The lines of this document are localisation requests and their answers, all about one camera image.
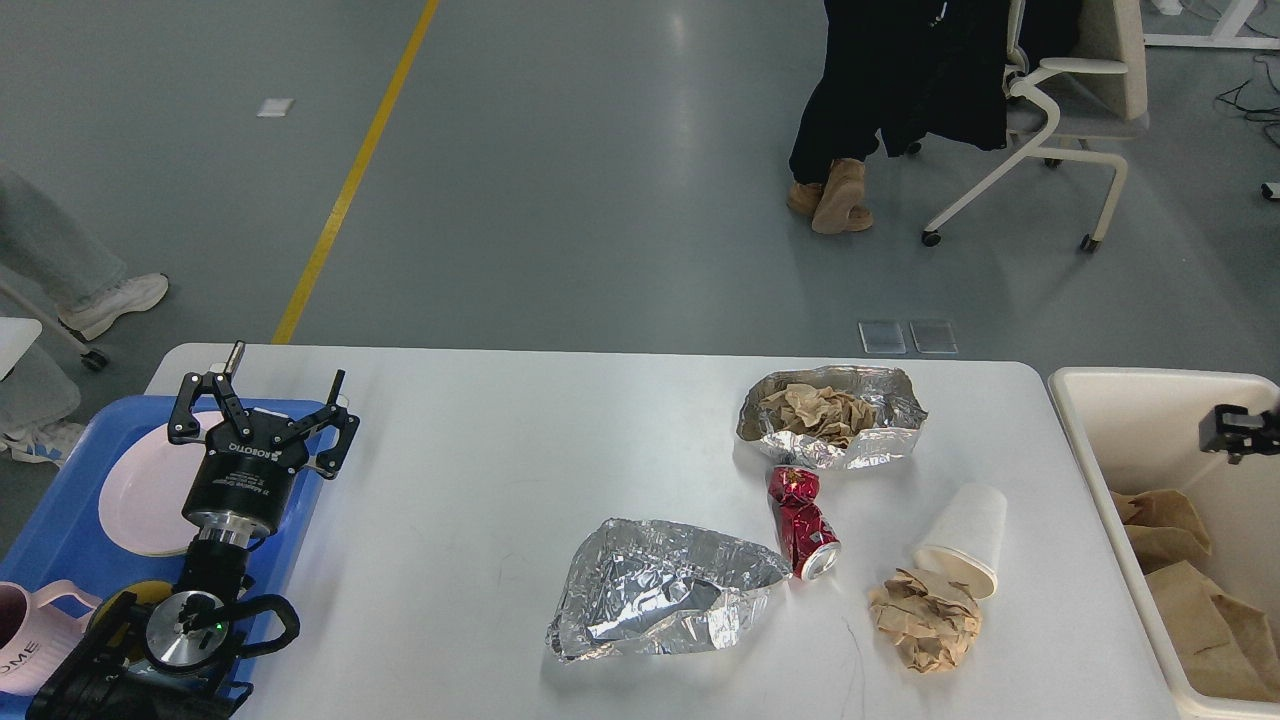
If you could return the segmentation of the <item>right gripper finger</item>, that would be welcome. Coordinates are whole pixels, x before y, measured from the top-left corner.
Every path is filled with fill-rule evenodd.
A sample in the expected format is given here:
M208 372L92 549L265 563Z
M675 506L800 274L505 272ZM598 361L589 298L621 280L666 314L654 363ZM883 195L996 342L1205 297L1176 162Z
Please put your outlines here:
M1279 455L1277 410L1249 414L1243 406L1215 405L1199 421L1199 451L1225 454L1230 465L1251 455Z

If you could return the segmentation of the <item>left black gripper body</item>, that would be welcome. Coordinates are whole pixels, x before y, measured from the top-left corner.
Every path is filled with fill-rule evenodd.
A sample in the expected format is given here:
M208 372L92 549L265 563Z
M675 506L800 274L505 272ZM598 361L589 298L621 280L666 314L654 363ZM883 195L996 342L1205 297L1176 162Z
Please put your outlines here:
M215 516L236 516L252 527L252 537L265 538L279 530L308 448L303 437L271 445L294 421L287 415L268 410L248 415L248 439L227 419L207 430L205 455L180 514L200 528Z

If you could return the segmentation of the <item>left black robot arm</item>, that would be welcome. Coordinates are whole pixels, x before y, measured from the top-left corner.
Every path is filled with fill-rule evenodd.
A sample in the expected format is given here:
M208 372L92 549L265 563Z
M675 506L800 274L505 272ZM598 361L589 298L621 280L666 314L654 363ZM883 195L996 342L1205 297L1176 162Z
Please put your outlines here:
M104 600L36 689L28 719L229 719L253 692L236 667L298 638L293 605L250 566L285 525L300 477L329 480L344 466L360 419L343 398L343 370L303 416L244 405L233 386L243 352L236 343L221 366L186 374L163 428L172 447L200 451L179 478L178 512L193 534L166 596L124 588Z

